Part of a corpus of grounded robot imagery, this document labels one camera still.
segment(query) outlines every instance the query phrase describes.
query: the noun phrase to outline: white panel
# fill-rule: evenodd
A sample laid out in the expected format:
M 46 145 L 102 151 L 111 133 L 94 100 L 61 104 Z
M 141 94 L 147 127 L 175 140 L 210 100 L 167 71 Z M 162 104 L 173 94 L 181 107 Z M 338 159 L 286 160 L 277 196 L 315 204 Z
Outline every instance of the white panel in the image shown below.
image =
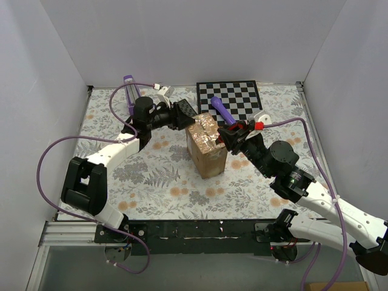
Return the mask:
M 345 0 L 41 0 L 85 82 L 305 79 Z
M 388 2 L 347 1 L 307 76 L 306 96 L 339 194 L 388 219 Z M 388 278 L 376 276 L 380 290 Z
M 76 134 L 87 88 L 38 0 L 0 0 L 0 290 L 24 290 L 46 219 L 35 172 L 48 144 Z M 43 169 L 58 201 L 74 143 Z

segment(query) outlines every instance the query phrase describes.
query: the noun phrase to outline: red cap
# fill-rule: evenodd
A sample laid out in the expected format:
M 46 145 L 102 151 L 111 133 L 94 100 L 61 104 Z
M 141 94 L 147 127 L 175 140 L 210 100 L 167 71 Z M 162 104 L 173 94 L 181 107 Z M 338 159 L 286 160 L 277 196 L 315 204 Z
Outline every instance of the red cap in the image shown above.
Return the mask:
M 264 123 L 262 122 L 255 123 L 255 130 L 263 130 L 263 129 L 264 129 Z

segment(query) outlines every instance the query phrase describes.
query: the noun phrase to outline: cardboard box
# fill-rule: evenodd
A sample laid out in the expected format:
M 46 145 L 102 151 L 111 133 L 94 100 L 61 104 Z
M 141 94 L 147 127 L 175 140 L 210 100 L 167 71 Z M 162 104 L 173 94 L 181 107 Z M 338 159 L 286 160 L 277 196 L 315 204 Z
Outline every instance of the cardboard box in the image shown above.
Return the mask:
M 216 144 L 217 122 L 209 113 L 195 117 L 195 124 L 186 128 L 187 151 L 202 179 L 219 175 L 225 170 L 228 154 L 225 144 Z
M 327 283 L 306 284 L 306 291 L 321 291 Z M 366 282 L 337 282 L 329 291 L 370 291 Z

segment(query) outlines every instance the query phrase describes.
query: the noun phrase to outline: floral tablecloth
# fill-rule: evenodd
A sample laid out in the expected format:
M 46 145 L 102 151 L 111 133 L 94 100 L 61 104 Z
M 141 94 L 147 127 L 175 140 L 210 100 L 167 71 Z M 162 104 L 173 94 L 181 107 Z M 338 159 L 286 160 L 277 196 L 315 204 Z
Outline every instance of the floral tablecloth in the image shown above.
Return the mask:
M 306 118 L 298 91 L 293 85 L 260 86 L 263 109 L 272 122 L 300 116 Z M 122 129 L 110 113 L 108 99 L 113 90 L 93 90 L 81 134 L 114 139 Z M 152 89 L 141 89 L 142 96 L 155 98 Z M 194 109 L 195 87 L 177 87 L 172 101 L 186 98 Z M 124 119 L 128 117 L 125 94 L 120 90 L 113 108 Z M 299 154 L 298 165 L 323 181 L 311 157 L 300 122 L 263 132 L 266 146 L 282 139 Z M 99 150 L 103 143 L 79 140 L 75 155 L 85 157 Z M 201 179 L 186 149 L 186 133 L 167 128 L 152 132 L 149 144 L 133 155 L 108 177 L 109 202 L 130 219 L 243 219 L 276 218 L 283 208 L 320 217 L 315 212 L 281 199 L 243 154 L 228 154 L 225 172 Z M 66 210 L 82 213 L 67 204 Z M 73 219 L 63 213 L 58 220 Z

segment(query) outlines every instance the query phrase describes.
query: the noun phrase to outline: brown packing tape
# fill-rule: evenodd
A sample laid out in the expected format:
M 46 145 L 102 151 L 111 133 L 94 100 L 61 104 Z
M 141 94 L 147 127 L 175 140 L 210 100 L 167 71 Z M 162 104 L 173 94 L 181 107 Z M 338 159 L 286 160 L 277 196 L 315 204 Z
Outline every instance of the brown packing tape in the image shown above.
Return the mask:
M 215 142 L 219 136 L 217 129 L 218 124 L 209 113 L 197 115 L 195 117 L 195 124 L 192 124 L 187 128 L 198 146 L 199 151 L 203 155 L 209 153 L 209 158 L 211 159 L 213 159 L 213 155 L 218 157 L 218 150 L 225 147 L 225 144 L 216 144 Z

